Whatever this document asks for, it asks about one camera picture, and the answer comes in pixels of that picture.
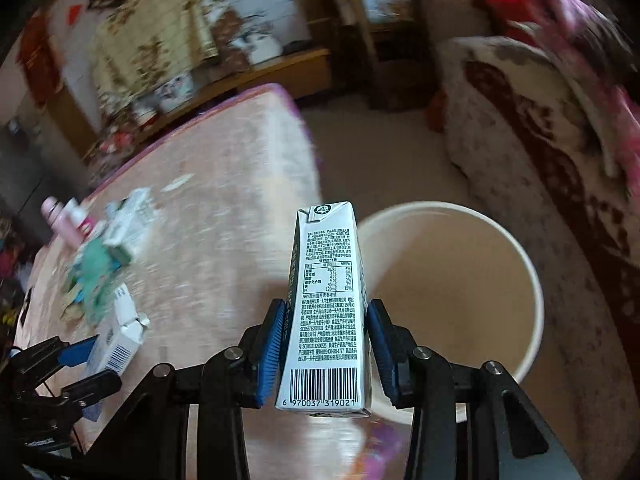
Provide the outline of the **small white blue box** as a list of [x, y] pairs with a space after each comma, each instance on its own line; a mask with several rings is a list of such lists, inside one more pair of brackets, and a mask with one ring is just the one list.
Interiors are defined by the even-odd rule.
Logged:
[[113, 292], [111, 307], [98, 326], [96, 342], [89, 354], [86, 377], [112, 370], [119, 377], [145, 340], [150, 319], [139, 312], [126, 284]]

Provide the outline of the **teal green cloth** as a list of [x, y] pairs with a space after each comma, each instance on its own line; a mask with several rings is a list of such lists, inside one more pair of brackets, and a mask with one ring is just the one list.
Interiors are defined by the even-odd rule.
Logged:
[[98, 326], [110, 310], [121, 268], [101, 237], [82, 244], [61, 289], [62, 320]]

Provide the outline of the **white milk carton with barcode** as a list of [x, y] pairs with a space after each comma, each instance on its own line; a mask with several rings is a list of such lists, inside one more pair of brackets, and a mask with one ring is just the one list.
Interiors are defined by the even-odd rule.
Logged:
[[367, 292], [349, 202], [297, 211], [276, 408], [370, 415]]

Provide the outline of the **white green medicine box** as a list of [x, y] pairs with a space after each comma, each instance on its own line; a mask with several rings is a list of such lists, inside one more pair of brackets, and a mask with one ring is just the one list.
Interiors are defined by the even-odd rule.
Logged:
[[102, 235], [102, 245], [122, 266], [138, 258], [156, 210], [150, 188], [135, 188], [119, 205]]

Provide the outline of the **white round trash bin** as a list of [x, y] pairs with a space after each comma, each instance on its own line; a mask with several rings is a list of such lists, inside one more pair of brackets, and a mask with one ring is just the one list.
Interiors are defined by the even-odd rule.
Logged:
[[544, 334], [544, 294], [509, 231], [465, 206], [413, 202], [363, 220], [358, 236], [368, 294], [394, 324], [451, 363], [494, 360], [524, 380]]

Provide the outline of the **pink thermos bottle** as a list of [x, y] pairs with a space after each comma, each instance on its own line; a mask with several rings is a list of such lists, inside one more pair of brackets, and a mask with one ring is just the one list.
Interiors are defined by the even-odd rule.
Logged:
[[64, 205], [55, 197], [46, 198], [41, 205], [41, 213], [53, 233], [64, 240], [70, 248], [78, 249], [84, 244], [85, 237], [74, 226]]

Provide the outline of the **white pill bottle pink label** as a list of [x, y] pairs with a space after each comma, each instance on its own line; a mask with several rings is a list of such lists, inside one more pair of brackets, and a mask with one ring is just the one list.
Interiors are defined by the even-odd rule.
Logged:
[[65, 204], [64, 211], [66, 216], [70, 219], [70, 223], [83, 238], [87, 238], [91, 235], [92, 231], [96, 227], [96, 222], [90, 216], [88, 211], [78, 204], [77, 200], [71, 198]]

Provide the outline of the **wooden tv cabinet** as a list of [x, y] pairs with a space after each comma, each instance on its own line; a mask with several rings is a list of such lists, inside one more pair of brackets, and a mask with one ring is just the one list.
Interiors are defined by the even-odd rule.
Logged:
[[[316, 94], [326, 94], [332, 88], [329, 64], [330, 52], [326, 48], [313, 48], [291, 55], [273, 58], [252, 67], [247, 72], [222, 78], [195, 91], [192, 99], [167, 114], [160, 114], [141, 129], [137, 142], [156, 139], [169, 129], [183, 124], [195, 114], [207, 110], [225, 99], [262, 84], [278, 84], [293, 99], [306, 99]], [[63, 140], [72, 153], [82, 160], [89, 157], [96, 134], [90, 126], [79, 127], [72, 121], [73, 114], [80, 115], [74, 98], [64, 90], [58, 95], [58, 104], [51, 107], [56, 117], [43, 117], [42, 128], [53, 133], [55, 140]]]

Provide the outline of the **pink quilted table cover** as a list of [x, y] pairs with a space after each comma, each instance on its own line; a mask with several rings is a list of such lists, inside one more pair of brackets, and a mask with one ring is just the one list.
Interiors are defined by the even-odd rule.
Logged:
[[[150, 146], [86, 199], [90, 214], [104, 218], [109, 203], [136, 188], [151, 190], [156, 218], [118, 282], [150, 328], [122, 390], [103, 401], [97, 422], [77, 423], [85, 452], [153, 365], [204, 363], [262, 322], [272, 298], [288, 292], [297, 209], [323, 202], [306, 124], [276, 84], [243, 92]], [[62, 315], [74, 255], [57, 237], [37, 255], [19, 347], [92, 334], [78, 313]], [[375, 428], [374, 418], [281, 412], [273, 400], [243, 419], [252, 479], [347, 479]]]

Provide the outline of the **floral brown beige sofa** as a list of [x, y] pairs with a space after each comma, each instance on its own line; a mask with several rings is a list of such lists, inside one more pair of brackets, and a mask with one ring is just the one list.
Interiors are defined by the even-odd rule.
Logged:
[[639, 218], [539, 49], [439, 45], [451, 161], [529, 255], [544, 336], [523, 385], [586, 479], [639, 474]]

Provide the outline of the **yellow floral hanging cloth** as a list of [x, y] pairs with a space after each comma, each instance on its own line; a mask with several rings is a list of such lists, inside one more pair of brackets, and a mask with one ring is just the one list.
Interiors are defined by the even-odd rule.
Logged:
[[218, 54], [205, 0], [128, 0], [99, 24], [91, 41], [100, 110], [114, 115]]

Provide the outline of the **wooden shelf rack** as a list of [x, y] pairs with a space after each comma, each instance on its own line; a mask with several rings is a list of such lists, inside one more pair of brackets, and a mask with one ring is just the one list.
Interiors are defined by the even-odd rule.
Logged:
[[434, 58], [418, 0], [326, 0], [337, 75], [370, 107], [426, 107], [437, 91]]

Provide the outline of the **white rice cooker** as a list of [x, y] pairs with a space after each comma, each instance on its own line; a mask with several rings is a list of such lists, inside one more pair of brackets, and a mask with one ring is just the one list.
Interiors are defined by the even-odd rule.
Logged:
[[235, 38], [232, 44], [244, 53], [250, 65], [258, 65], [278, 58], [283, 51], [280, 42], [270, 32], [266, 34], [247, 32]]

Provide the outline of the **red cushion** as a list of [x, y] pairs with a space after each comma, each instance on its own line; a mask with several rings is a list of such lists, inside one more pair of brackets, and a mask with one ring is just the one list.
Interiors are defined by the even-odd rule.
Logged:
[[528, 35], [515, 26], [532, 20], [526, 0], [482, 0], [502, 36], [528, 41]]

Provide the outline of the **red wall hanging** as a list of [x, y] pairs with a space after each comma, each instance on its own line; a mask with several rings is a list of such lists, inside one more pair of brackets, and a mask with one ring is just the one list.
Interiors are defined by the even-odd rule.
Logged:
[[62, 88], [62, 76], [50, 43], [47, 20], [42, 14], [34, 15], [26, 23], [16, 60], [35, 106], [46, 107]]

